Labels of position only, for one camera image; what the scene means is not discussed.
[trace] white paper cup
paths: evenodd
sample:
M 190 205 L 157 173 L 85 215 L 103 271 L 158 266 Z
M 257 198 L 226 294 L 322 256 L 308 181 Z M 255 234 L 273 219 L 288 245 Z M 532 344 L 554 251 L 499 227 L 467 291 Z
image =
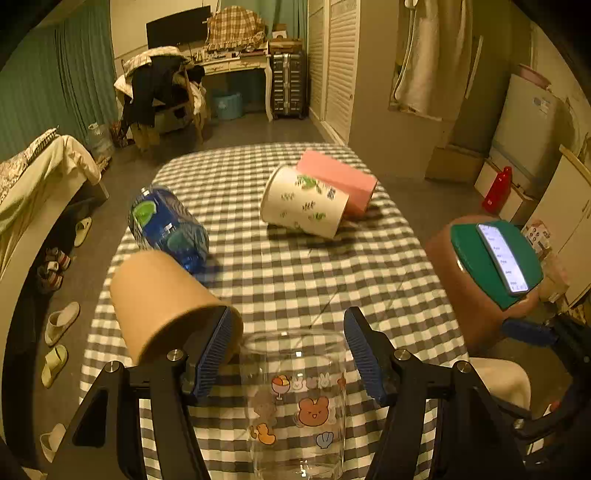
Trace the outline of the white paper cup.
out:
M 285 164 L 271 174 L 261 200 L 261 220 L 334 238 L 349 195 Z

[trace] clothing pile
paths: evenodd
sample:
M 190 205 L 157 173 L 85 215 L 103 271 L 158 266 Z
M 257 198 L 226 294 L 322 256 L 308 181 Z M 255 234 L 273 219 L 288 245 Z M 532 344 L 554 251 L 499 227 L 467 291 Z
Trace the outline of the clothing pile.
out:
M 238 5 L 226 7 L 207 22 L 209 51 L 258 48 L 265 41 L 265 23 L 262 18 Z
M 143 149 L 158 144 L 160 136 L 154 129 L 159 105 L 165 108 L 184 105 L 189 101 L 184 71 L 187 59 L 177 47 L 152 48 L 126 61 L 124 74 L 115 82 L 118 98 L 123 105 L 121 130 L 131 127 L 134 140 Z M 203 67 L 190 72 L 193 115 L 204 110 L 205 88 L 200 85 Z

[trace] red bottle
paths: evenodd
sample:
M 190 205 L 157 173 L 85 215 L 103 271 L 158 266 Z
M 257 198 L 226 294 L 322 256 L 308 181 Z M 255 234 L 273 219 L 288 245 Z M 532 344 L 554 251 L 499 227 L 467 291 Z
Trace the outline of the red bottle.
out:
M 482 207 L 488 213 L 498 215 L 501 211 L 507 198 L 509 198 L 509 193 L 511 192 L 512 177 L 513 171 L 511 170 L 511 167 L 505 167 L 503 168 L 503 171 L 496 174 L 495 181 L 492 183 L 491 189 L 486 194 L 484 202 L 482 202 Z

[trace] aluminum suitcase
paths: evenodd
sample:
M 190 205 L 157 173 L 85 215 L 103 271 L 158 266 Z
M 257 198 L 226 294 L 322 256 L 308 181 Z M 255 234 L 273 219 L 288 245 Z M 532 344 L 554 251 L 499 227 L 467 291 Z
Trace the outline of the aluminum suitcase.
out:
M 273 116 L 298 115 L 306 111 L 306 54 L 276 53 L 271 57 L 273 88 L 271 106 Z

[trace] pink box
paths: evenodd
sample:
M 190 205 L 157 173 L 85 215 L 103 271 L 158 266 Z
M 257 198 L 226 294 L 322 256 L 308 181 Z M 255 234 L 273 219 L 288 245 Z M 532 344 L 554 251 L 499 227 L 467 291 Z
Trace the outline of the pink box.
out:
M 378 182 L 373 175 L 314 150 L 306 150 L 295 167 L 306 175 L 348 193 L 345 215 L 349 217 L 363 216 Z

